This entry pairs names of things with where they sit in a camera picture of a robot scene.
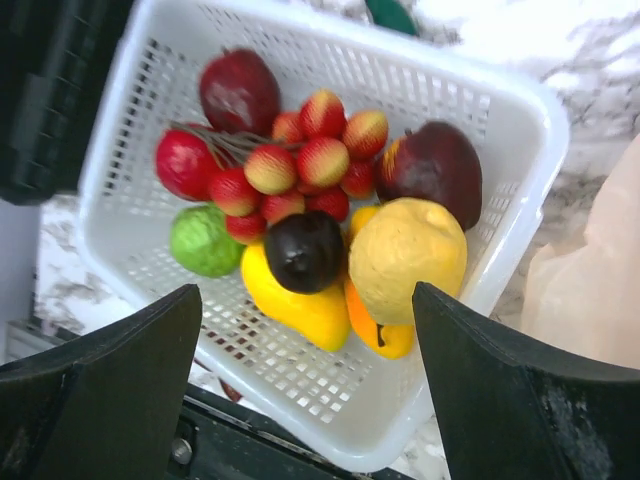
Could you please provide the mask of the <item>red fake cherry bunch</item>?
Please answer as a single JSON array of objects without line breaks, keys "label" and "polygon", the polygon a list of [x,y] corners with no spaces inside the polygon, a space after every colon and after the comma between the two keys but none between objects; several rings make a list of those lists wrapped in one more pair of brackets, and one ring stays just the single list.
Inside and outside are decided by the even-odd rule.
[{"label": "red fake cherry bunch", "polygon": [[241,244],[307,209],[343,221],[350,200],[372,195],[373,160],[389,136],[382,110],[346,115],[327,89],[312,93],[298,111],[280,112],[268,137],[211,124],[174,122],[171,128],[202,139],[216,157],[221,171],[209,183],[208,202],[225,214],[227,232]]}]

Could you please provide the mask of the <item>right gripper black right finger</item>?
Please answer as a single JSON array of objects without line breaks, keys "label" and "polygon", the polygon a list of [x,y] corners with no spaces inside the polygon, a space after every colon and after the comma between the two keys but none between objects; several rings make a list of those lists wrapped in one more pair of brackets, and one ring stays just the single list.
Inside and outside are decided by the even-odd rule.
[{"label": "right gripper black right finger", "polygon": [[545,344],[428,283],[412,304],[452,478],[638,478],[638,370]]}]

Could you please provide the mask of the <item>red fake apple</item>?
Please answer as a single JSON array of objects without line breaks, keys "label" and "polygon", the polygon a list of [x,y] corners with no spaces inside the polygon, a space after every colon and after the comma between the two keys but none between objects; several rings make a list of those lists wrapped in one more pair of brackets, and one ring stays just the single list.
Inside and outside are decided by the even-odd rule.
[{"label": "red fake apple", "polygon": [[205,117],[217,130],[271,135],[281,112],[279,84],[262,58],[246,48],[228,50],[204,69],[199,83]]}]

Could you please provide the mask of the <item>green fake fruit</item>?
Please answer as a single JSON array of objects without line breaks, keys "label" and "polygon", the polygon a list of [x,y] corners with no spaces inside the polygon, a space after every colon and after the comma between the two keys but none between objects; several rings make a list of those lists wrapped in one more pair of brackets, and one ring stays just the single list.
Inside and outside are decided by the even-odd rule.
[{"label": "green fake fruit", "polygon": [[226,229],[225,214],[213,203],[181,210],[169,235],[169,251],[186,270],[208,278],[233,273],[245,246]]}]

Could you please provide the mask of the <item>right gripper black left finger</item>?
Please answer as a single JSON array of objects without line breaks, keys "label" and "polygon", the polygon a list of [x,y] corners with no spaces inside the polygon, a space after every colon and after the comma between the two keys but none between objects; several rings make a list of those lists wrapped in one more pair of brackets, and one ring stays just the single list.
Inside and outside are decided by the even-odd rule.
[{"label": "right gripper black left finger", "polygon": [[2,366],[2,478],[163,478],[201,321],[187,284]]}]

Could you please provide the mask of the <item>yellow fake bell pepper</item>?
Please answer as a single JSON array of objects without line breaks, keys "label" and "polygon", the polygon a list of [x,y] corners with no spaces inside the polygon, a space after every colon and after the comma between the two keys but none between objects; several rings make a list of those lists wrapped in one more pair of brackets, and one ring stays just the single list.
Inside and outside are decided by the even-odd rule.
[{"label": "yellow fake bell pepper", "polygon": [[258,242],[244,250],[240,271],[249,295],[264,315],[322,350],[336,352],[345,345],[351,325],[340,283],[315,294],[286,290],[271,273],[263,244]]}]

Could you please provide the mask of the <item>red fake tomato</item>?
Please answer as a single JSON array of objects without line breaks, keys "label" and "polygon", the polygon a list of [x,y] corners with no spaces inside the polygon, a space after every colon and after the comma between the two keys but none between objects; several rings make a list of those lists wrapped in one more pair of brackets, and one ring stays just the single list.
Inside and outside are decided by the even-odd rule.
[{"label": "red fake tomato", "polygon": [[157,145],[155,169],[169,192],[192,202],[211,200],[209,183],[221,171],[202,139],[175,128],[167,130]]}]

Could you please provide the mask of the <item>dark purple fake plum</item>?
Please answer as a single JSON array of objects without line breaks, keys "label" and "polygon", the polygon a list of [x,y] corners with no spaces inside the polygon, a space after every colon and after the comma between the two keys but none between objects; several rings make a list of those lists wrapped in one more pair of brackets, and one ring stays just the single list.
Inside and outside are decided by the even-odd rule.
[{"label": "dark purple fake plum", "polygon": [[328,213],[296,213],[272,225],[264,240],[268,266],[285,289],[315,294],[342,270],[346,247],[339,223]]}]

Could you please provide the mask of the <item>dark maroon fake fruit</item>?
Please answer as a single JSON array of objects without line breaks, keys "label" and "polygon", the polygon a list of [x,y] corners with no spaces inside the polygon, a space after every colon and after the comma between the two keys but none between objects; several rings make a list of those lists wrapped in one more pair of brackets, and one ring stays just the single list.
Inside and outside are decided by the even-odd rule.
[{"label": "dark maroon fake fruit", "polygon": [[418,198],[444,206],[467,231],[479,221],[483,176],[472,143],[457,127],[428,121],[396,139],[375,163],[380,201]]}]

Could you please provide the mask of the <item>orange fake fruit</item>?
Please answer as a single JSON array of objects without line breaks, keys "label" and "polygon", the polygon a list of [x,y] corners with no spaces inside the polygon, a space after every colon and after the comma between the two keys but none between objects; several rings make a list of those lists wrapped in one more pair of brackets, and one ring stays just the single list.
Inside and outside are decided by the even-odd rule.
[{"label": "orange fake fruit", "polygon": [[[354,211],[345,233],[347,247],[379,209],[379,205],[372,205]],[[362,303],[349,273],[345,276],[344,292],[351,328],[368,348],[390,360],[400,359],[411,352],[415,336],[413,326],[377,324]]]}]

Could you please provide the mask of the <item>orange translucent plastic bag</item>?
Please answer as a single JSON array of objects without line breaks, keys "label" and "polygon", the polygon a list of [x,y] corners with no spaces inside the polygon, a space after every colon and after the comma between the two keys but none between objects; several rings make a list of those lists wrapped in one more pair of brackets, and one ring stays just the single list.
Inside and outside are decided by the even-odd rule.
[{"label": "orange translucent plastic bag", "polygon": [[520,330],[606,363],[639,365],[639,142],[594,199],[583,229],[530,263]]}]

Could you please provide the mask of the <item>yellow fake lemon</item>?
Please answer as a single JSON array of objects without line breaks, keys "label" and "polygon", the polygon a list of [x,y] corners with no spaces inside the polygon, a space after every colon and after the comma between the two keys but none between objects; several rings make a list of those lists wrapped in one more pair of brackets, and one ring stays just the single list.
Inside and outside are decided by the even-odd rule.
[{"label": "yellow fake lemon", "polygon": [[415,323],[412,297],[419,282],[457,296],[466,267],[467,241],[458,221],[445,207],[416,198],[384,204],[350,246],[350,278],[382,325]]}]

